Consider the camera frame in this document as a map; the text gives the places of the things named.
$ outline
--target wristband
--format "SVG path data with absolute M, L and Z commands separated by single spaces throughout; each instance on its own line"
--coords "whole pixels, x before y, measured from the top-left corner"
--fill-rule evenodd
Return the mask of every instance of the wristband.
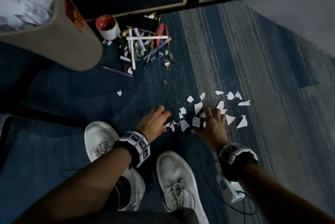
M 250 148 L 237 143 L 229 143 L 218 152 L 221 169 L 225 177 L 237 182 L 237 177 L 243 171 L 247 163 L 257 165 L 257 155 Z
M 119 140 L 113 148 L 122 147 L 131 155 L 129 167 L 139 167 L 149 156 L 150 146 L 147 138 L 137 130 L 128 131 Z

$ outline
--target white sneaker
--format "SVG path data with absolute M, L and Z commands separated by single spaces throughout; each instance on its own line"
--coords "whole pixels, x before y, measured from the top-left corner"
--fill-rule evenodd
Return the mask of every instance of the white sneaker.
M 86 152 L 91 162 L 112 149 L 119 140 L 119 135 L 111 125 L 97 121 L 90 123 L 85 129 Z M 131 187 L 129 204 L 120 211 L 137 211 L 145 193 L 145 183 L 141 175 L 133 168 L 127 168 L 121 175 L 126 178 Z
M 209 224 L 194 174 L 186 161 L 175 152 L 166 151 L 158 157 L 156 168 L 166 210 L 173 212 L 180 208 L 191 208 L 195 210 L 200 224 Z

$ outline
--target tape roll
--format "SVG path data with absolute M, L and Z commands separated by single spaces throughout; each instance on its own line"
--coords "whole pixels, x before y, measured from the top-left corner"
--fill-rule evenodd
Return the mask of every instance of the tape roll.
M 114 40 L 120 36 L 120 28 L 115 17 L 110 15 L 100 16 L 95 21 L 95 26 L 100 35 L 106 40 Z

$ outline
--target striped carpet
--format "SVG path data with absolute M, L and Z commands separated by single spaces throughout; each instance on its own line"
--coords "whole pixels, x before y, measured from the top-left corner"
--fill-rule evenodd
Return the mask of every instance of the striped carpet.
M 165 105 L 176 121 L 178 109 L 185 107 L 191 123 L 194 103 L 186 101 L 189 95 L 198 102 L 205 92 L 204 104 L 212 107 L 225 100 L 216 90 L 239 91 L 251 106 L 225 101 L 227 113 L 237 117 L 229 126 L 231 140 L 252 148 L 260 165 L 281 184 L 335 217 L 334 58 L 240 1 L 166 14 L 162 21 L 169 26 L 170 51 L 179 62 L 170 71 L 162 64 L 144 69 L 138 63 L 135 79 L 128 79 L 99 66 L 74 72 L 53 63 L 38 73 L 23 105 L 87 123 L 103 120 L 124 133 L 152 106 Z M 112 58 L 113 52 L 105 48 L 101 63 L 111 65 Z M 241 115 L 246 115 L 248 127 L 236 129 Z M 61 183 L 65 169 L 89 163 L 78 129 L 15 120 L 7 146 L 9 156 L 0 173 L 4 223 Z M 243 215 L 224 206 L 208 188 L 207 168 L 209 185 L 220 194 L 215 157 L 189 130 L 169 130 L 153 142 L 151 157 L 139 169 L 146 182 L 140 210 L 164 211 L 155 161 L 166 150 L 189 163 L 210 223 L 243 222 Z M 260 214 L 247 217 L 251 222 L 265 223 Z

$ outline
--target black sock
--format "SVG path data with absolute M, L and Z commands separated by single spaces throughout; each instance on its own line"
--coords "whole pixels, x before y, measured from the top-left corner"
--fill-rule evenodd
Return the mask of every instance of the black sock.
M 129 204 L 131 187 L 129 181 L 120 176 L 102 210 L 117 211 Z

